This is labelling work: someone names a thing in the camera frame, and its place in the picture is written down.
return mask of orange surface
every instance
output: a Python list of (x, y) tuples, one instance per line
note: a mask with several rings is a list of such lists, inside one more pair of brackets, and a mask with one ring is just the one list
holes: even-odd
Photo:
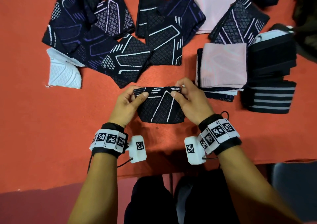
[[(139, 0), (125, 0), (136, 22)], [(0, 0), (1, 40), (1, 134), (0, 192), (48, 189), (82, 182), (90, 157), (89, 145), (106, 122), (122, 92), (113, 80), (82, 68), (82, 89), (46, 88), (50, 60), (48, 46), (41, 42), (55, 0)], [(271, 16), (264, 31), (275, 23), (293, 24), (294, 2), (280, 0), (265, 12)], [(195, 78), (196, 50), (208, 42), (207, 34), (196, 35), (183, 49), (181, 66), (152, 66), (143, 73), (139, 86), (170, 86), (184, 77)], [(240, 99), (233, 103), (211, 99), (216, 112), (226, 110), (239, 131), (243, 148), (254, 163), (317, 159), (315, 120), (317, 112), (317, 65), (298, 57), (287, 79), (297, 82), (287, 115), (243, 110)], [(118, 169), (119, 178), (184, 171), (190, 166), (184, 138), (198, 133), (187, 119), (176, 125), (143, 123), (137, 117), (127, 133), (145, 139), (147, 160)], [(123, 163), (128, 153), (118, 159)]]

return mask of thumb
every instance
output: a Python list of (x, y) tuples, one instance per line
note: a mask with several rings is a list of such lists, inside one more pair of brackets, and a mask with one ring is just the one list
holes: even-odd
[(131, 105), (137, 109), (149, 96), (148, 92), (143, 92), (142, 94), (138, 95), (137, 98), (133, 102), (131, 102)]
[(183, 107), (188, 102), (179, 92), (172, 91), (171, 96), (180, 104), (180, 107)]

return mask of person's left hand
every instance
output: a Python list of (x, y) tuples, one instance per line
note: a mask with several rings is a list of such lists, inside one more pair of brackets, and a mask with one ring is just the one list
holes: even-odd
[(137, 98), (134, 97), (133, 91), (141, 88), (140, 86), (130, 86), (124, 93), (119, 95), (117, 103), (110, 115), (109, 121), (123, 128), (132, 120), (137, 108), (149, 96), (148, 92), (143, 92)]

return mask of person's left arm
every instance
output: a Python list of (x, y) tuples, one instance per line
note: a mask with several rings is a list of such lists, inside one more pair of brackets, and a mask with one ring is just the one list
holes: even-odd
[[(124, 130), (137, 108), (148, 97), (148, 93), (144, 92), (134, 99), (133, 90), (137, 88), (140, 87), (130, 86), (118, 97), (108, 124)], [(117, 215), (117, 157), (108, 153), (96, 153), (68, 224), (116, 224)]]

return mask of hand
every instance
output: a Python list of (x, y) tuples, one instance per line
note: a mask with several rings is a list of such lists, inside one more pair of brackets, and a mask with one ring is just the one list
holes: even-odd
[(124, 93), (119, 95), (117, 103), (110, 115), (109, 121), (123, 128), (132, 120), (137, 108), (149, 96), (148, 92), (143, 92), (137, 98), (134, 97), (133, 91), (141, 88), (140, 86), (130, 86)]
[(180, 104), (185, 116), (191, 122), (199, 125), (204, 119), (214, 114), (204, 92), (199, 90), (190, 79), (187, 77), (180, 79), (175, 86), (181, 88), (181, 94), (172, 91), (171, 95)]

